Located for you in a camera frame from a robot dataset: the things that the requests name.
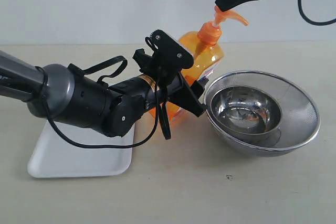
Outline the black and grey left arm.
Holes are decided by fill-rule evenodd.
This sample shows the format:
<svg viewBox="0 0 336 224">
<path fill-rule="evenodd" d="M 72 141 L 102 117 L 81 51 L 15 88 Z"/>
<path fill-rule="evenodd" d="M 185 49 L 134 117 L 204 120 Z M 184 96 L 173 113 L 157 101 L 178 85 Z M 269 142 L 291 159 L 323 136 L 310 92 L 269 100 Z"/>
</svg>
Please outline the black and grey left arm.
<svg viewBox="0 0 336 224">
<path fill-rule="evenodd" d="M 164 129 L 168 128 L 166 104 L 175 105 L 200 116 L 205 105 L 199 98 L 204 84 L 188 84 L 181 70 L 193 62 L 190 54 L 170 57 L 159 51 L 152 56 L 138 49 L 133 59 L 140 75 L 114 85 L 105 76 L 97 81 L 89 75 L 114 64 L 119 75 L 127 66 L 116 56 L 88 69 L 75 65 L 32 66 L 1 52 L 1 95 L 27 104 L 30 113 L 76 127 L 89 128 L 107 137 L 126 135 L 147 111 L 158 108 Z"/>
</svg>

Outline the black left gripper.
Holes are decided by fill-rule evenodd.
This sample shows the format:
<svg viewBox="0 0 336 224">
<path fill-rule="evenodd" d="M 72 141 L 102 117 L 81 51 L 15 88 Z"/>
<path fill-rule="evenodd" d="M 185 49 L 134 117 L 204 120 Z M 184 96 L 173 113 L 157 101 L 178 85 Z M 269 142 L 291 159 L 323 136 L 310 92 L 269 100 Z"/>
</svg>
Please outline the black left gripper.
<svg viewBox="0 0 336 224">
<path fill-rule="evenodd" d="M 202 78 L 195 80 L 189 86 L 182 74 L 179 73 L 168 86 L 163 86 L 160 82 L 156 87 L 153 78 L 141 74 L 114 84 L 109 89 L 130 97 L 129 107 L 136 117 L 141 117 L 147 111 L 156 107 L 155 91 L 159 103 L 169 101 L 199 117 L 206 110 L 206 106 L 199 102 L 199 98 L 203 95 L 208 82 L 208 78 Z"/>
</svg>

